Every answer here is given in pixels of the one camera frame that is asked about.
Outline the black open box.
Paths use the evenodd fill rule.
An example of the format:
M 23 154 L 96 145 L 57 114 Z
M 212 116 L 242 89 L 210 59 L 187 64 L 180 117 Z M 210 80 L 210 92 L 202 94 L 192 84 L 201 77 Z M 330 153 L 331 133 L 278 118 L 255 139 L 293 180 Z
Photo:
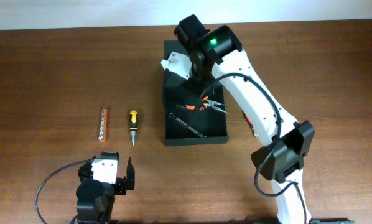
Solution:
M 162 101 L 165 111 L 165 145 L 190 146 L 225 144 L 228 142 L 226 114 L 223 112 L 223 86 L 216 84 L 205 93 L 216 101 L 218 109 L 204 108 L 193 114 L 202 86 L 190 86 L 188 81 L 168 68 L 164 70 Z

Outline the silver ratchet wrench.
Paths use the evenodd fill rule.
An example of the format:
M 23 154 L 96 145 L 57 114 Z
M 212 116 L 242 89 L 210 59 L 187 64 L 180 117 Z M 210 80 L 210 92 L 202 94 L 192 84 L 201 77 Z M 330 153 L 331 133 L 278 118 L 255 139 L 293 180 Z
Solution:
M 169 118 L 173 121 L 175 121 L 177 124 L 181 125 L 181 127 L 188 129 L 189 131 L 193 132 L 200 138 L 205 138 L 206 136 L 202 134 L 201 132 L 197 131 L 195 128 L 191 127 L 189 124 L 181 120 L 179 117 L 174 115 L 173 113 L 169 114 Z

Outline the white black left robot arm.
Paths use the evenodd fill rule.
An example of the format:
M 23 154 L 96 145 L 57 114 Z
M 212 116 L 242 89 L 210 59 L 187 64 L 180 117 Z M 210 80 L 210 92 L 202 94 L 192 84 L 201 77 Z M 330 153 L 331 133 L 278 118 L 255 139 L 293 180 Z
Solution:
M 135 170 L 128 159 L 126 175 L 118 177 L 119 154 L 102 152 L 78 170 L 80 185 L 76 190 L 78 223 L 111 223 L 116 196 L 135 188 Z

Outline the black yellow stubby screwdriver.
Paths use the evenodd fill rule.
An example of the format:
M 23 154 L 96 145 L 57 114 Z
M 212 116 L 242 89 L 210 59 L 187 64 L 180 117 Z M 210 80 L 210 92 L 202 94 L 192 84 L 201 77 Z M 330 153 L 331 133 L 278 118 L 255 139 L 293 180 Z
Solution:
M 131 143 L 134 146 L 136 143 L 138 126 L 138 113 L 136 110 L 131 110 L 129 113 L 129 132 L 131 135 Z

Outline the orange black needle nose pliers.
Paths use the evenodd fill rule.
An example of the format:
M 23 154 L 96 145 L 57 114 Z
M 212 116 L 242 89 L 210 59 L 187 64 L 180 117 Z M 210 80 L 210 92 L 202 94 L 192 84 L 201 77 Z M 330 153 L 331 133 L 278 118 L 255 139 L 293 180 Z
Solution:
M 203 102 L 202 105 L 198 106 L 198 109 L 200 111 L 207 110 L 207 109 L 211 108 L 211 109 L 219 111 L 221 113 L 228 114 L 228 112 L 224 109 L 224 107 L 226 107 L 226 105 L 223 104 L 223 103 L 220 103 L 220 102 L 217 102 L 217 101 L 214 101 L 214 100 L 210 100 L 207 96 L 202 99 L 202 102 Z M 177 105 L 177 107 L 182 108 L 182 109 L 186 109 L 186 110 L 194 110 L 196 108 L 195 105 Z

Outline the red black cutting pliers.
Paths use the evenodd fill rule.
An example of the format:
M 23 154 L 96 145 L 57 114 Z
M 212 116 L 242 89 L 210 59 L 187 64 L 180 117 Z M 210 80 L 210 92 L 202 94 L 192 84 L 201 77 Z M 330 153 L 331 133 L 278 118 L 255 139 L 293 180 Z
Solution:
M 243 112 L 243 117 L 246 120 L 246 122 L 247 122 L 247 124 L 249 126 L 249 129 L 251 130 L 253 136 L 256 138 L 258 136 L 258 134 L 255 132 L 254 126 L 253 126 L 251 120 L 249 119 L 249 117 L 246 115 L 245 112 Z

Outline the orange socket bit holder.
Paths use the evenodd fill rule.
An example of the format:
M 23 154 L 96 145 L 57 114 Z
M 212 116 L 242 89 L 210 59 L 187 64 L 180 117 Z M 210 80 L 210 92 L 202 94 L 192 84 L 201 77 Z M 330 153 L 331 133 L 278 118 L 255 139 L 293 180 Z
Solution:
M 108 124 L 108 109 L 102 107 L 101 109 L 101 119 L 100 119 L 100 130 L 98 135 L 99 142 L 105 142 L 107 137 L 107 124 Z

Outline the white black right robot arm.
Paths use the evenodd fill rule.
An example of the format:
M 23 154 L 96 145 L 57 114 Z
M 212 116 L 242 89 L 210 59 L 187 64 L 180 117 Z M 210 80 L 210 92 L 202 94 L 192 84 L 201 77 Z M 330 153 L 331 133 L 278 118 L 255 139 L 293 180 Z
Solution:
M 310 223 L 302 175 L 315 134 L 312 124 L 298 122 L 275 99 L 228 26 L 209 30 L 192 14 L 179 22 L 174 34 L 186 53 L 172 53 L 168 69 L 182 77 L 184 87 L 198 97 L 195 109 L 200 109 L 202 98 L 215 85 L 225 87 L 262 144 L 251 155 L 257 191 L 276 199 L 279 223 Z

